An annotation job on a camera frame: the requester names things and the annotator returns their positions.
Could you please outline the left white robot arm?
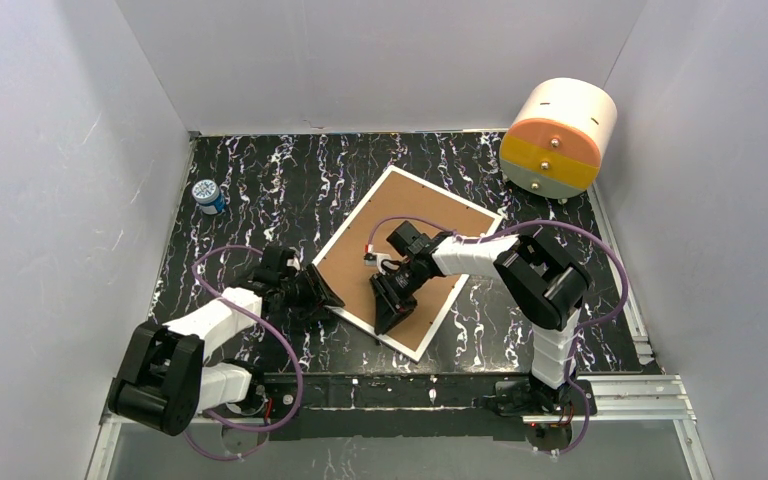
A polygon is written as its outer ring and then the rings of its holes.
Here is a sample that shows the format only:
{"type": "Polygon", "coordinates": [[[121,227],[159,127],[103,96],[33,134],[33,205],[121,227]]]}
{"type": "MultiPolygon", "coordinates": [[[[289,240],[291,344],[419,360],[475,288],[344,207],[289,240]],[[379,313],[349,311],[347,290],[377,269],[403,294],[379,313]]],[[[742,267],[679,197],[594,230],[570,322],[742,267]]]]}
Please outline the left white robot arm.
{"type": "Polygon", "coordinates": [[[193,418],[233,404],[245,416],[268,417],[273,403],[263,376],[243,362],[207,365],[212,353],[274,313],[312,315],[344,301],[313,264],[270,245],[260,260],[202,307],[134,330],[106,400],[120,416],[170,436],[193,418]]]}

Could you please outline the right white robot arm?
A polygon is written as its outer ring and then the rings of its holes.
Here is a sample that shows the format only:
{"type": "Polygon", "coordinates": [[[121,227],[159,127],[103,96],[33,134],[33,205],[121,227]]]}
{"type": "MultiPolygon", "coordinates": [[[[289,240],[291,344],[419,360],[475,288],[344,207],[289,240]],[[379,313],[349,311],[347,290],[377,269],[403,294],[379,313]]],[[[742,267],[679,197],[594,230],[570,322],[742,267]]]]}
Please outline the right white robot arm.
{"type": "Polygon", "coordinates": [[[575,328],[592,278],[557,242],[537,231],[487,238],[441,232],[430,237],[408,220],[387,241],[396,259],[371,246],[364,253],[365,263],[378,270],[370,278],[376,334],[387,334],[408,318],[418,306],[416,292],[433,278],[492,278],[532,324],[532,377],[552,390],[568,381],[575,370],[575,328]]]}

